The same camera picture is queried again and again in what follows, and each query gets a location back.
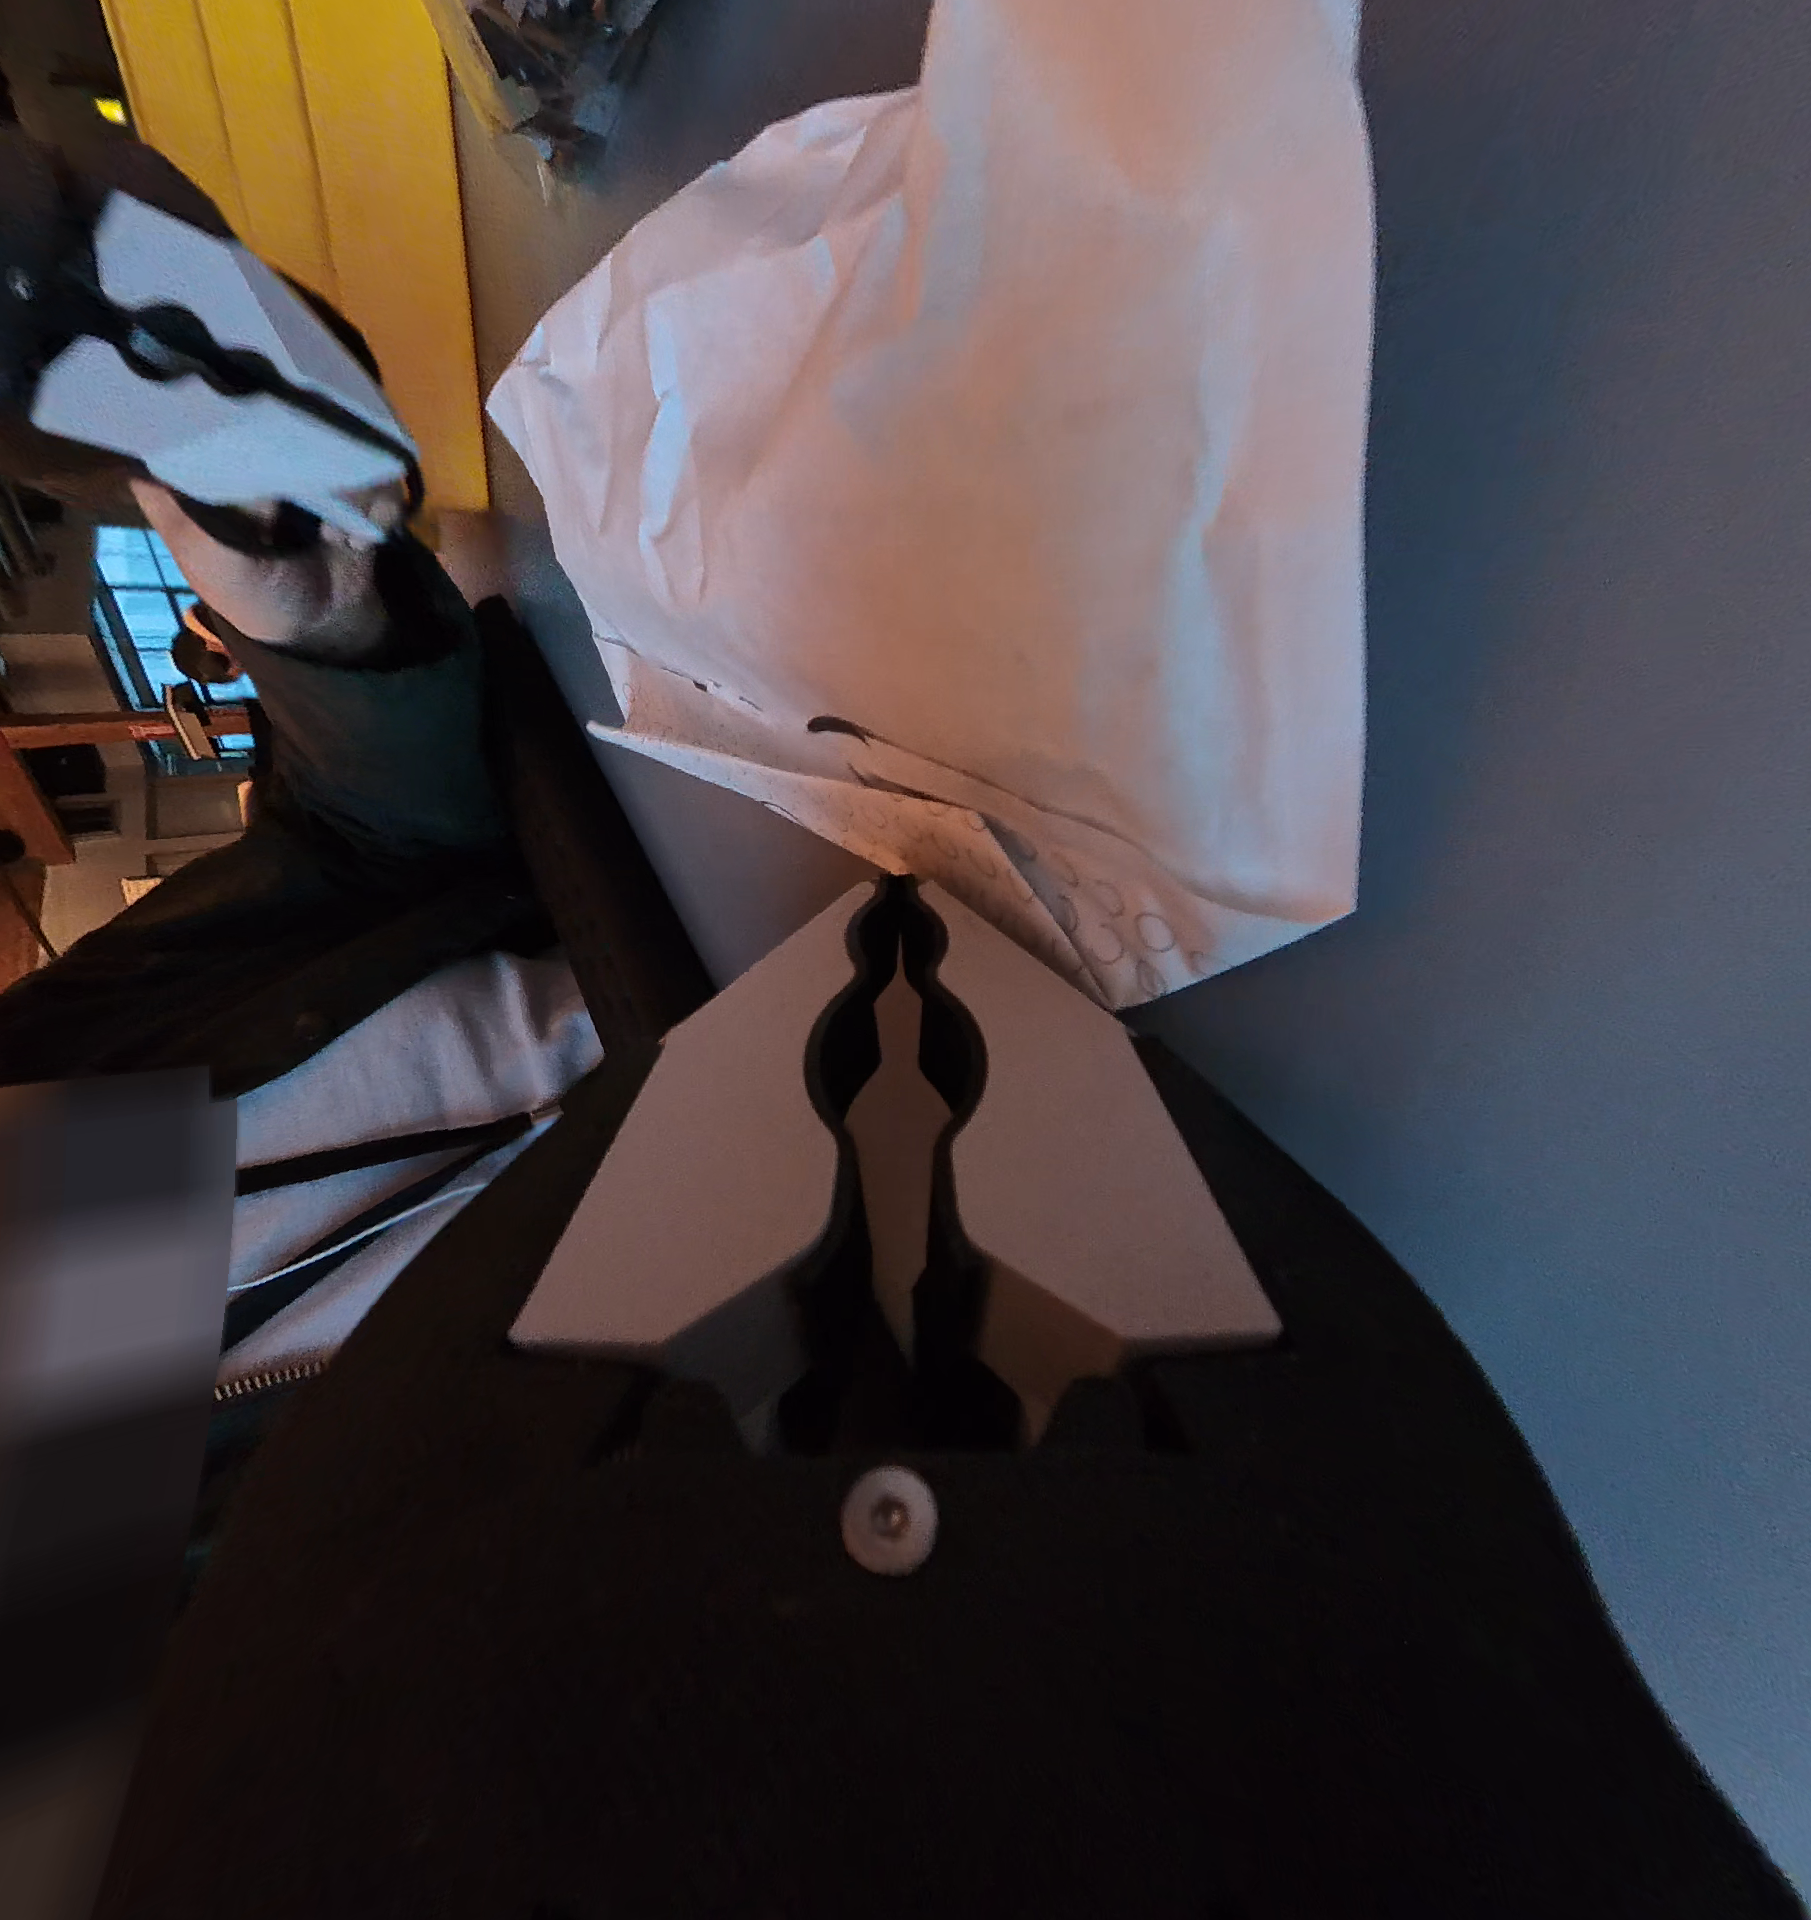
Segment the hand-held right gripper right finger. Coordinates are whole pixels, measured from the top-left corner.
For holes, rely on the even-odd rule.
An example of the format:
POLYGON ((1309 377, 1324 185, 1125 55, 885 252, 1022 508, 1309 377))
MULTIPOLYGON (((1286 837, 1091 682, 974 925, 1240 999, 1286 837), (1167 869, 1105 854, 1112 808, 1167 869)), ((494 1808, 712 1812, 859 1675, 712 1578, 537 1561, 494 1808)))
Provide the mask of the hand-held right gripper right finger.
POLYGON ((1022 1437, 1134 1361, 1275 1349, 1283 1310, 1134 1027, 943 882, 920 882, 920 911, 920 999, 967 1018, 982 1067, 982 1092, 943 1094, 958 1227, 985 1265, 974 1357, 1010 1387, 1022 1437))

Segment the yellow plastic bin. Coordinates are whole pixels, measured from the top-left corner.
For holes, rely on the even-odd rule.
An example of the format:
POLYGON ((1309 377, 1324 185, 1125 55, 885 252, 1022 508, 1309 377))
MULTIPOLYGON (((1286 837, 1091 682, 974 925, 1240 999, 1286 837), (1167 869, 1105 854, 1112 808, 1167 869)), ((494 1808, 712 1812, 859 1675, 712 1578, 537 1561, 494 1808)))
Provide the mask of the yellow plastic bin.
POLYGON ((453 77, 413 0, 100 0, 128 109, 374 346, 442 510, 490 510, 453 77))

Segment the person's light grey clothing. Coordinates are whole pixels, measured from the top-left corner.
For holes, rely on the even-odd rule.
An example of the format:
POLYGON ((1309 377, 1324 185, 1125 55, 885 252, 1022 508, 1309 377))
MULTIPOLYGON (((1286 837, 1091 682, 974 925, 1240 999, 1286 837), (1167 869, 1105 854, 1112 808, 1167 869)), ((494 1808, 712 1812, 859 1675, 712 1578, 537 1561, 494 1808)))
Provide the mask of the person's light grey clothing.
POLYGON ((333 1361, 597 1067, 565 956, 490 951, 240 1094, 223 1399, 333 1361))

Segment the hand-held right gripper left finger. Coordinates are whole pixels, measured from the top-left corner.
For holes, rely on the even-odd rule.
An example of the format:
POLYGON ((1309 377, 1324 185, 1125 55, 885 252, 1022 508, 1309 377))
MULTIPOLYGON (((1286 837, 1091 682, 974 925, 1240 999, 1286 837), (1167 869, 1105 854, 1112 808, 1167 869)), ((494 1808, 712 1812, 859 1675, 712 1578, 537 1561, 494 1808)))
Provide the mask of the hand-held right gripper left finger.
POLYGON ((712 1387, 748 1445, 870 1310, 847 1105, 885 1067, 891 882, 854 882, 654 1067, 556 1239, 513 1349, 712 1387))

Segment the large white paper bag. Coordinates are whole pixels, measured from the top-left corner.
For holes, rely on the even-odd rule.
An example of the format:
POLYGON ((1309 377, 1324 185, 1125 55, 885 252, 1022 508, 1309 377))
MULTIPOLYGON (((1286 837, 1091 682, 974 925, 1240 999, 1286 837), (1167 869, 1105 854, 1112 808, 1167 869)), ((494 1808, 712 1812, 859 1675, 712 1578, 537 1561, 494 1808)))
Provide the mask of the large white paper bag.
POLYGON ((934 7, 490 397, 607 744, 943 882, 1100 1014, 1352 911, 1357 7, 934 7))

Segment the window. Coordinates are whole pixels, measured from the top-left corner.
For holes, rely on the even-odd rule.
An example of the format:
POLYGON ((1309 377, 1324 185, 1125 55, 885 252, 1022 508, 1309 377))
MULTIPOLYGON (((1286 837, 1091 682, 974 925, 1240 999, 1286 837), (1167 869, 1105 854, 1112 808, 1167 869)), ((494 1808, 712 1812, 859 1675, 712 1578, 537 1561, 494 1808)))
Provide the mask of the window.
POLYGON ((172 667, 172 632, 200 594, 187 570, 143 522, 97 522, 92 536, 92 624, 134 711, 162 711, 172 667))

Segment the clear zip bag green seal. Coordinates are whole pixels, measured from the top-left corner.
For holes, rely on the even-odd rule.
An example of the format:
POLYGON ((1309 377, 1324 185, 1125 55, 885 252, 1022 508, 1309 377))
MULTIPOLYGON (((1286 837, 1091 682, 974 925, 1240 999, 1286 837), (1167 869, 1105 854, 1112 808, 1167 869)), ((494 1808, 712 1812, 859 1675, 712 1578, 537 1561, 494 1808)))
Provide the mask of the clear zip bag green seal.
POLYGON ((434 33, 475 123, 574 185, 622 130, 654 0, 453 0, 434 33))

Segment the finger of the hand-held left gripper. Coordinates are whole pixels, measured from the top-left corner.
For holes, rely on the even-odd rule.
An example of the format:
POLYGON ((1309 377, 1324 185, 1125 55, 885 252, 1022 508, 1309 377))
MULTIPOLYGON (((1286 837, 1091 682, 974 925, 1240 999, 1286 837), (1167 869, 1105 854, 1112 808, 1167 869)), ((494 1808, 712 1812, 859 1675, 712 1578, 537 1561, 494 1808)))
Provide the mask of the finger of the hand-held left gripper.
POLYGON ((202 515, 286 510, 357 541, 412 515, 412 435, 337 334, 275 349, 85 334, 32 385, 32 426, 119 457, 202 515))
POLYGON ((108 422, 152 467, 413 467, 377 377, 240 241, 108 193, 97 281, 134 354, 108 422))

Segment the person's left hand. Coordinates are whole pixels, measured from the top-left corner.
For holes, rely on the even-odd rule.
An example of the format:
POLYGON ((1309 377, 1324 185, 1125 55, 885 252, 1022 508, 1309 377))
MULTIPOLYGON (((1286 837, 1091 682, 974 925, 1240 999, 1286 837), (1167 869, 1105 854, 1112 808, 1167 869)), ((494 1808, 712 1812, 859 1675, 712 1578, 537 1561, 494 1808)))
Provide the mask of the person's left hand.
POLYGON ((213 612, 223 612, 240 638, 271 650, 306 650, 316 664, 368 664, 386 644, 386 591, 377 591, 377 541, 357 541, 342 531, 316 531, 316 547, 286 562, 240 553, 202 536, 178 499, 157 482, 128 482, 187 581, 213 612))

